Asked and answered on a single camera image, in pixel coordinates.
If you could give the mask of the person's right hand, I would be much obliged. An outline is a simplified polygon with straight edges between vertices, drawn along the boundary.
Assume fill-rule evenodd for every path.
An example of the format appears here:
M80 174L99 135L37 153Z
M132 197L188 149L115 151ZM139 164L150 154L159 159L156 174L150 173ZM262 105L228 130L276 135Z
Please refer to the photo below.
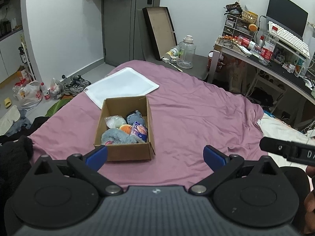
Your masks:
M312 178L312 184L314 188L314 167L307 166L306 173L309 177ZM304 201L304 206L306 210L304 234L314 233L314 228L315 228L315 215L314 215L315 206L314 205L315 205L315 200L314 200L314 189L313 189L307 195Z

